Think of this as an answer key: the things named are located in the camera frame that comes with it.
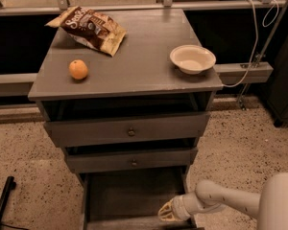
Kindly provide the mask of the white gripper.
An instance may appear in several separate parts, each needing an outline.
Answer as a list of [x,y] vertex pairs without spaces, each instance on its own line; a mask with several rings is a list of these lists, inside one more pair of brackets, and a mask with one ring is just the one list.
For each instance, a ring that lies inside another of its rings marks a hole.
[[177,195],[166,202],[158,210],[158,218],[162,221],[180,222],[191,218],[183,202],[183,196]]

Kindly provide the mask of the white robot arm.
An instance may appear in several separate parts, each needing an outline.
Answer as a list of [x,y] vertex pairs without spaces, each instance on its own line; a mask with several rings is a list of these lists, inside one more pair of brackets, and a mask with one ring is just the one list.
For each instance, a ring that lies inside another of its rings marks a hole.
[[186,221],[197,214],[221,211],[224,206],[256,219],[256,230],[288,230],[288,172],[271,177],[260,194],[202,180],[194,191],[166,202],[157,215],[163,221]]

